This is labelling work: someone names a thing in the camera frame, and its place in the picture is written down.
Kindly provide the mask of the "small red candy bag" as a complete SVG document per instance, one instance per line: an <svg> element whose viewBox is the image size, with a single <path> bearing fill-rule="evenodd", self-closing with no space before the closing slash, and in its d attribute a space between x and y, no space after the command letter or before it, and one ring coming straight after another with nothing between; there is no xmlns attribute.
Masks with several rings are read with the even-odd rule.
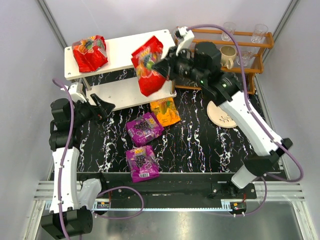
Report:
<svg viewBox="0 0 320 240"><path fill-rule="evenodd" d="M166 79L152 69L161 60L163 44L152 36L133 52L131 61L135 68L140 92L148 97L162 88Z"/></svg>

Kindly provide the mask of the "purple candy bag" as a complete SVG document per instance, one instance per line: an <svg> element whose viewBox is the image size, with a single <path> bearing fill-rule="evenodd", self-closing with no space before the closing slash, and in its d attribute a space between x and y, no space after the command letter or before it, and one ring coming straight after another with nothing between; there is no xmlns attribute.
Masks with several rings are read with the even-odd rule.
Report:
<svg viewBox="0 0 320 240"><path fill-rule="evenodd" d="M164 127L154 113L147 112L125 124L125 128L136 147L145 146L162 135Z"/></svg>
<svg viewBox="0 0 320 240"><path fill-rule="evenodd" d="M125 154L133 183L144 182L160 176L159 165L151 145L127 150Z"/></svg>

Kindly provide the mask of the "large red candy bag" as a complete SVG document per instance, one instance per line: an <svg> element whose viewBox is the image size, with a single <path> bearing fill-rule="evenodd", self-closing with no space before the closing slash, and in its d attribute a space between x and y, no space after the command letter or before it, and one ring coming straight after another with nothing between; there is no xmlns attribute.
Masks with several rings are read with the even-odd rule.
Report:
<svg viewBox="0 0 320 240"><path fill-rule="evenodd" d="M101 35L76 41L71 49L80 73L95 72L108 63L107 46Z"/></svg>

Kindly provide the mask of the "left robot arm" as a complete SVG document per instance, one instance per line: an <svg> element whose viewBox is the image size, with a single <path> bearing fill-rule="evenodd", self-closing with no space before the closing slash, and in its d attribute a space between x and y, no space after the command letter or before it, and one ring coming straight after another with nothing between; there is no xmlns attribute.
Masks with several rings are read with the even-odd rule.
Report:
<svg viewBox="0 0 320 240"><path fill-rule="evenodd" d="M50 105L49 145L54 162L54 182L49 214L42 216L42 228L55 240L88 234L93 228L92 209L99 193L106 190L103 174L86 177L77 189L77 162L80 155L81 131L89 121L105 121L115 108L95 93L94 102L60 98Z"/></svg>

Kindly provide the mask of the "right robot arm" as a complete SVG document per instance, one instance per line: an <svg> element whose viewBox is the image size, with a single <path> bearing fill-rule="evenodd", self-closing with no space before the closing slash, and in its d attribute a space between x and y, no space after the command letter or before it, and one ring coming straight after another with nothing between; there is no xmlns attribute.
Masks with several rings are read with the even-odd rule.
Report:
<svg viewBox="0 0 320 240"><path fill-rule="evenodd" d="M212 42L200 42L195 50L170 47L167 55L151 68L170 80L183 77L195 81L210 101L227 113L250 141L254 155L232 176L238 189L273 169L279 158L293 145L281 138L257 114L241 83L221 70L220 50Z"/></svg>

